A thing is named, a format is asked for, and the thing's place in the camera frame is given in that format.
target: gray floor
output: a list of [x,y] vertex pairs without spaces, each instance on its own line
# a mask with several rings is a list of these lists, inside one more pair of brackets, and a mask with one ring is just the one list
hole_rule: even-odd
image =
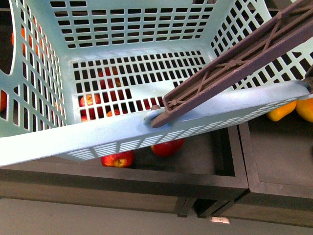
[[313,229],[231,219],[0,199],[0,235],[312,235]]

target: basket handle slot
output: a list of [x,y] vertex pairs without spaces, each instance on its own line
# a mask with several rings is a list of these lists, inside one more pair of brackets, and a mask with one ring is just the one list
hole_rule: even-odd
[[12,14],[9,0],[2,0],[0,6],[1,35],[0,35],[0,70],[9,75],[13,68],[14,34]]

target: laundry basket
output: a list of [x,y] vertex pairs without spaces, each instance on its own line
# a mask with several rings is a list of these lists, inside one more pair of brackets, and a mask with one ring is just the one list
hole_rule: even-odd
[[11,0],[0,165],[84,161],[236,125],[309,91],[306,42],[194,110],[150,126],[165,94],[271,16],[262,0]]

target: yellow pepper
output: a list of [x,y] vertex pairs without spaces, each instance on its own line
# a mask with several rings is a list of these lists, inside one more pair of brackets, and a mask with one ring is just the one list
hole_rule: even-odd
[[304,120],[313,122],[313,98],[297,100],[295,109]]
[[272,121],[279,121],[284,116],[290,114],[296,107],[297,102],[285,104],[277,109],[274,109],[266,114],[266,116]]

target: basket bottom grid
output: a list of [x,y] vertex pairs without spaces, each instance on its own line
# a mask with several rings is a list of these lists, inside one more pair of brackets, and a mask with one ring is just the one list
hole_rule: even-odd
[[163,96],[207,62],[199,49],[73,62],[78,120],[162,107]]

